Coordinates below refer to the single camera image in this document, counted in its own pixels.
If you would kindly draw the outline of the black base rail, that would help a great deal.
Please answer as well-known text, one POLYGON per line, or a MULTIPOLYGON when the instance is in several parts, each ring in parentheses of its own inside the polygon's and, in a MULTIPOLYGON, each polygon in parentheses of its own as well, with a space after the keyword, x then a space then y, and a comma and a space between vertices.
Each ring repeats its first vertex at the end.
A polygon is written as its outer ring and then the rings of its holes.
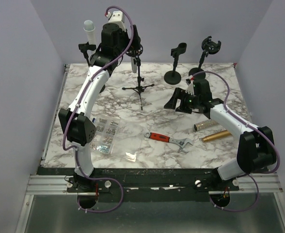
POLYGON ((65 176, 68 193, 100 202, 198 201, 209 200, 209 193, 238 191, 233 179, 213 182, 210 168, 95 168, 92 180, 80 177, 72 168, 43 168, 38 175, 65 176))

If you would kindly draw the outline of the small clear plastic bag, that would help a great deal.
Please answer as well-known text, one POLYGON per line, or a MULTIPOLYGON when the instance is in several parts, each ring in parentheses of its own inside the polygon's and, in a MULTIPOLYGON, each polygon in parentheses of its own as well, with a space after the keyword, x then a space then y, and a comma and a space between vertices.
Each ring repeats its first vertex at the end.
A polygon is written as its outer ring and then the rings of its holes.
POLYGON ((136 162, 137 154, 126 152, 126 159, 130 162, 136 162))

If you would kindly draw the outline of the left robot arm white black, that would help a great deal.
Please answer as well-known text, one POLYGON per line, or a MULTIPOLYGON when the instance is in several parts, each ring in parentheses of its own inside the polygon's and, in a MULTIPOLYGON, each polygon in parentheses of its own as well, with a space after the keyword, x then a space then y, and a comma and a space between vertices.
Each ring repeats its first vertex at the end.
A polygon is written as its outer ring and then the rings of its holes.
POLYGON ((107 23, 101 32, 101 43, 79 44, 80 51, 88 59, 88 75, 75 100, 66 109, 60 109, 59 121, 63 131, 63 141, 70 142, 75 153, 75 173, 81 176, 78 186, 85 192, 94 188, 95 180, 90 177, 94 170, 90 143, 96 127, 91 121, 91 112, 97 96, 102 91, 119 59, 124 54, 135 55, 140 49, 137 26, 131 25, 131 34, 122 30, 116 23, 107 23))

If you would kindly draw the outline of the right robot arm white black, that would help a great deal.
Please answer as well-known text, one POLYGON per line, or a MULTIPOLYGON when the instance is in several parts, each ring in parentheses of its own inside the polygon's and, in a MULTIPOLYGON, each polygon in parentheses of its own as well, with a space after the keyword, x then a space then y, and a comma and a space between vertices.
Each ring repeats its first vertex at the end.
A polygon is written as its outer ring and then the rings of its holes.
POLYGON ((239 139, 236 158, 216 168, 210 178, 210 184, 216 190, 226 187, 231 178, 259 171, 277 161, 271 129, 247 123, 233 115, 221 99, 212 97, 209 82, 205 79, 193 80, 186 90, 176 88, 164 108, 187 114, 197 109, 239 139))

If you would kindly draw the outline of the gold microphone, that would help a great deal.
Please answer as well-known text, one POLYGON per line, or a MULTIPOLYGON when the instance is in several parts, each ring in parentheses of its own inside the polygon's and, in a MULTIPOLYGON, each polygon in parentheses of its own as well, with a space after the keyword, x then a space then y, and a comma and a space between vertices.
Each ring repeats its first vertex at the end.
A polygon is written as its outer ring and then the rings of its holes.
POLYGON ((231 133, 228 130, 225 130, 225 131, 221 131, 221 132, 217 132, 217 133, 205 136, 202 138, 202 141, 205 143, 205 142, 214 141, 214 140, 221 139, 221 138, 228 137, 228 136, 231 136, 231 133))

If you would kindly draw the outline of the black shock mount round stand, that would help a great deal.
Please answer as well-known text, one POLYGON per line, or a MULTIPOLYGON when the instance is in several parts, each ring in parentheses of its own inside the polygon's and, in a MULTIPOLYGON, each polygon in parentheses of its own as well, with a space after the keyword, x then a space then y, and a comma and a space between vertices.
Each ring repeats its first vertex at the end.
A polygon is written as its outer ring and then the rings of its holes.
POLYGON ((206 74, 203 73, 202 65, 205 61, 205 58, 207 58, 209 55, 218 53, 221 49, 221 45, 221 41, 218 41, 217 43, 212 41, 212 36, 205 38, 201 44, 203 52, 199 60, 199 65, 198 67, 194 67, 189 71, 189 76, 192 76, 198 72, 202 72, 197 76, 197 79, 204 79, 206 77, 206 74))

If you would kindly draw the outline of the black tripod shock mount stand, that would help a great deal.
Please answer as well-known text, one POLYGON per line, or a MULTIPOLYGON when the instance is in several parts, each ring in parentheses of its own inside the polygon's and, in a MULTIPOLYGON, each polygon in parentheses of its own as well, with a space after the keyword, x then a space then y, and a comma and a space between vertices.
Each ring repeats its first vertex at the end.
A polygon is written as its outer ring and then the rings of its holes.
POLYGON ((136 59, 137 59, 137 67, 138 67, 138 70, 137 70, 137 74, 138 74, 137 86, 136 87, 122 87, 122 90, 133 90, 139 95, 141 110, 143 110, 141 93, 143 93, 146 88, 154 86, 154 84, 142 86, 142 82, 144 82, 144 78, 141 76, 141 59, 140 59, 140 56, 142 55, 142 53, 143 53, 143 46, 142 45, 140 45, 140 48, 137 50, 131 50, 131 51, 127 52, 127 56, 136 57, 136 59))

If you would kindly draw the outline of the white microphone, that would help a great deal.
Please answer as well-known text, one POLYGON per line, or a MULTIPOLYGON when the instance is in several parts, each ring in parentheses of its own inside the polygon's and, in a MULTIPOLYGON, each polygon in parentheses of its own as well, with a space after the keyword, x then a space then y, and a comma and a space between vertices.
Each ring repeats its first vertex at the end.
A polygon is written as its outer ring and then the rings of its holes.
POLYGON ((96 45, 95 25, 91 20, 84 21, 83 29, 87 35, 88 43, 96 45))

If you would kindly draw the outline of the glitter rhinestone microphone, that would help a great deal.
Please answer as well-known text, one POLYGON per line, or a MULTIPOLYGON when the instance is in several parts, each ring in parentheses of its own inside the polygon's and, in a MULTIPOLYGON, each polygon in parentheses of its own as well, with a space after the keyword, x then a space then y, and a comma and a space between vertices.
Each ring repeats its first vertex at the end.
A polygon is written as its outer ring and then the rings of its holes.
POLYGON ((210 128, 210 127, 213 127, 213 126, 216 126, 218 125, 218 123, 212 119, 208 119, 208 120, 205 120, 205 121, 201 121, 201 122, 198 122, 198 123, 195 123, 193 125, 193 128, 194 130, 197 132, 197 131, 201 131, 201 130, 204 130, 204 129, 207 129, 207 128, 210 128))

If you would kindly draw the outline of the clear screw organizer box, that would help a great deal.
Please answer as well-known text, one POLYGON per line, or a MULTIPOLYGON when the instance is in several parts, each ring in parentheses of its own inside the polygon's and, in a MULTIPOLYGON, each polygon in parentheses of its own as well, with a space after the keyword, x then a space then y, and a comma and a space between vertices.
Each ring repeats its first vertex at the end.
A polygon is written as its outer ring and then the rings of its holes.
POLYGON ((98 115, 93 121, 96 132, 91 141, 92 151, 111 154, 116 135, 119 131, 120 120, 104 115, 98 115))

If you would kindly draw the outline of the black clip stand round base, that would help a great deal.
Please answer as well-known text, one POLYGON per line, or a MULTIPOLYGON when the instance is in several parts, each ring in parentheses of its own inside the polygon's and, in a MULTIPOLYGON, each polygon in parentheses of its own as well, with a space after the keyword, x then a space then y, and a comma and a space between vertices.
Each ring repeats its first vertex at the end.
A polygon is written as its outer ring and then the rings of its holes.
POLYGON ((87 65, 90 66, 88 51, 89 50, 95 51, 96 45, 95 44, 89 44, 89 42, 87 42, 87 43, 78 44, 78 48, 79 48, 80 52, 83 54, 84 58, 86 59, 87 65))

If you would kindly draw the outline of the silver condenser microphone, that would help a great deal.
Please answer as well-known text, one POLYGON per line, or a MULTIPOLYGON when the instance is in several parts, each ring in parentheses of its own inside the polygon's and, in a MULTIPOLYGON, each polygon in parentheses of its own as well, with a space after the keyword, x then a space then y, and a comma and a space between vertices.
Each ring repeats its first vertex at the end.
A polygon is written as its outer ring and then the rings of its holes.
POLYGON ((131 57, 131 68, 133 73, 137 73, 138 67, 136 57, 131 57))

